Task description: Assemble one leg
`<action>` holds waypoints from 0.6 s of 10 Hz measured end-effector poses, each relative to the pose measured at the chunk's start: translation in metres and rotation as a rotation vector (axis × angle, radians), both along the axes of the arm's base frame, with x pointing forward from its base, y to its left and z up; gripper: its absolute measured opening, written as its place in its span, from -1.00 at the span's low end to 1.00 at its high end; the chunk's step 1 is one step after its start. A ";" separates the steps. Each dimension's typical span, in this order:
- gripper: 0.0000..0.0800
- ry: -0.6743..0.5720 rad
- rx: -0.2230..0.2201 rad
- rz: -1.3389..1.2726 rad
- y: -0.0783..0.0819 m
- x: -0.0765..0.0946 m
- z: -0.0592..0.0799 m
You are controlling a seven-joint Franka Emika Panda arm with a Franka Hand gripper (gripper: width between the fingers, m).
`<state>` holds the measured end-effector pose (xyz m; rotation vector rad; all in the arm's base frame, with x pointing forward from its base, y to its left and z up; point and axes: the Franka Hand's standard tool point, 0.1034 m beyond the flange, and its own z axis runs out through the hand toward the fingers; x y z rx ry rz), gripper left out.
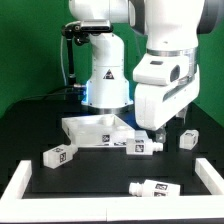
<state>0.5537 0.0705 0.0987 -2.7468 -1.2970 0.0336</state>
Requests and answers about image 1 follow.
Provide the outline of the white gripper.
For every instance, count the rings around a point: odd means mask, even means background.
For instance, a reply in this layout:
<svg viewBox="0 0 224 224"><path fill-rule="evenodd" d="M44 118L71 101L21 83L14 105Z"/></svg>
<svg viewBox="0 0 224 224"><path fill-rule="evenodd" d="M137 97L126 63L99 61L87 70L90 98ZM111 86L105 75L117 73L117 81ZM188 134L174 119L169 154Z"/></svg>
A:
<svg viewBox="0 0 224 224"><path fill-rule="evenodd" d="M173 116L186 118L186 107L199 93L199 72L189 76L187 56L145 54L133 70L135 119L141 128L156 131L156 141L166 142L163 126Z"/></svg>

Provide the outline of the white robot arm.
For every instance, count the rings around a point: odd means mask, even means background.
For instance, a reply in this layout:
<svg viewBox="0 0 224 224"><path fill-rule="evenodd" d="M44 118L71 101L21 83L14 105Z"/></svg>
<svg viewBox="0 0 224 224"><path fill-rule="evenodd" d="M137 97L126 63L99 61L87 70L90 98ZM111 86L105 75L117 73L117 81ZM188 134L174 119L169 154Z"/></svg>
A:
<svg viewBox="0 0 224 224"><path fill-rule="evenodd" d="M133 104L138 126L157 131L198 96L197 36L224 20L224 0L69 0L69 9L92 44L85 106L113 110ZM147 37L146 53L133 70L133 100L114 23Z"/></svg>

